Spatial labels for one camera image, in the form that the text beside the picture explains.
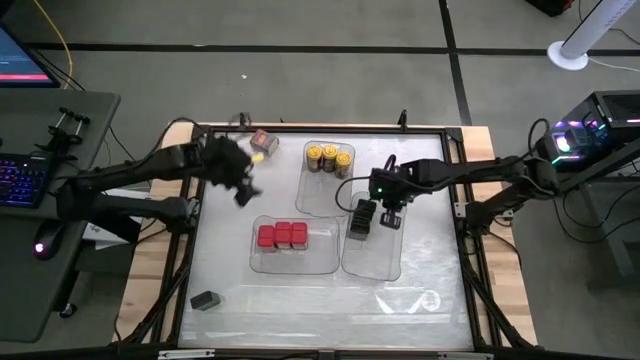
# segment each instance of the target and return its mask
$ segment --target rgb keyboard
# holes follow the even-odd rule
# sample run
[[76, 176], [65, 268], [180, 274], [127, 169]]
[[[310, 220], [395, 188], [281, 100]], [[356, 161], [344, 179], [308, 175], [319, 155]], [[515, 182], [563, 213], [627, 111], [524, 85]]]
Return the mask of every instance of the rgb keyboard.
[[0, 153], [0, 206], [37, 208], [49, 185], [51, 159]]

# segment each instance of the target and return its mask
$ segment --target red cube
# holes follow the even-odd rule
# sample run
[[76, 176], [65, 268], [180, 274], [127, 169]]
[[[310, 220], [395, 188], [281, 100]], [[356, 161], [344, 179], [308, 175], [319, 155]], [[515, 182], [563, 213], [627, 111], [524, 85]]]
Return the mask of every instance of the red cube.
[[276, 246], [278, 249], [291, 249], [291, 231], [276, 229]]
[[307, 223], [293, 223], [291, 225], [291, 229], [293, 231], [304, 231], [307, 232]]
[[296, 250], [307, 248], [307, 231], [293, 230], [291, 233], [291, 247]]
[[290, 222], [277, 222], [276, 223], [276, 230], [286, 230], [286, 231], [291, 231], [291, 223]]
[[272, 253], [276, 251], [275, 233], [276, 229], [270, 225], [262, 225], [258, 228], [257, 245], [262, 252]]

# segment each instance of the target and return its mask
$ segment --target yellow can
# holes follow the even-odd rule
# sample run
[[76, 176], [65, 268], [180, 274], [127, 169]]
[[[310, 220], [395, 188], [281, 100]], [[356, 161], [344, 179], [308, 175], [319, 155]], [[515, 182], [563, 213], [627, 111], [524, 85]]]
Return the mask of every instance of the yellow can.
[[318, 145], [309, 146], [307, 149], [307, 168], [311, 172], [320, 171], [322, 162], [322, 148]]
[[322, 170], [332, 172], [335, 169], [336, 155], [338, 149], [333, 145], [327, 145], [322, 149]]
[[336, 176], [344, 179], [349, 176], [351, 170], [351, 154], [348, 152], [338, 153], [336, 156]]

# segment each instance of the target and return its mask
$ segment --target computer monitor screen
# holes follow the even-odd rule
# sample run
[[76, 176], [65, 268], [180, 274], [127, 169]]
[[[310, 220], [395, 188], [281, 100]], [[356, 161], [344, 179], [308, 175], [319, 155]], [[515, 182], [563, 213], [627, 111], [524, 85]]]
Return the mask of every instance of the computer monitor screen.
[[0, 87], [58, 87], [58, 81], [0, 27]]

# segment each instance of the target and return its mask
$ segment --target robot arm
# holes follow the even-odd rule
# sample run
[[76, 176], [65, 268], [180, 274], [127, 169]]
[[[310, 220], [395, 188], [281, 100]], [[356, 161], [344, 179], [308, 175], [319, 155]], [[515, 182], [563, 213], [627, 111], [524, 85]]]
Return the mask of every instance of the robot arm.
[[139, 226], [130, 216], [153, 217], [173, 233], [192, 224], [193, 205], [172, 197], [162, 201], [105, 195], [105, 190], [151, 179], [178, 180], [193, 176], [237, 190], [235, 201], [245, 206], [261, 191], [252, 186], [252, 161], [238, 144], [226, 137], [203, 137], [157, 150], [144, 159], [96, 168], [69, 178], [56, 193], [58, 216], [87, 220], [124, 239], [135, 241]]
[[422, 194], [431, 194], [454, 184], [506, 181], [509, 188], [485, 202], [466, 205], [467, 226], [480, 231], [505, 210], [518, 210], [532, 198], [542, 198], [557, 192], [556, 174], [547, 161], [538, 158], [523, 160], [517, 156], [463, 164], [446, 164], [435, 159], [420, 159], [395, 166], [391, 155], [383, 169], [374, 168], [369, 179], [372, 200], [380, 200], [386, 212], [380, 223], [398, 229], [396, 216], [404, 206]]

